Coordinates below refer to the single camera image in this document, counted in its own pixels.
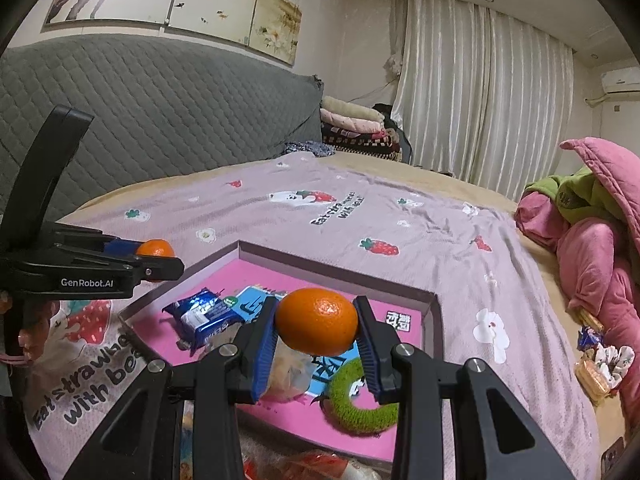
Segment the person's left hand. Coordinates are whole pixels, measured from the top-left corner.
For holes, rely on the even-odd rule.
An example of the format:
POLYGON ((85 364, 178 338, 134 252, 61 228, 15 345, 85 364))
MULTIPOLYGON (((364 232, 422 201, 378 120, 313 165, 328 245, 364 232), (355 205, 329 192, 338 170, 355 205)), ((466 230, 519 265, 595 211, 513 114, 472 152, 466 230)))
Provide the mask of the person's left hand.
POLYGON ((10 323, 6 320, 12 309, 12 298, 1 292, 1 363, 3 365, 27 366, 42 356, 49 337, 51 318, 60 310, 56 300, 36 302, 32 306, 29 319, 20 331, 11 338, 6 334, 10 323))

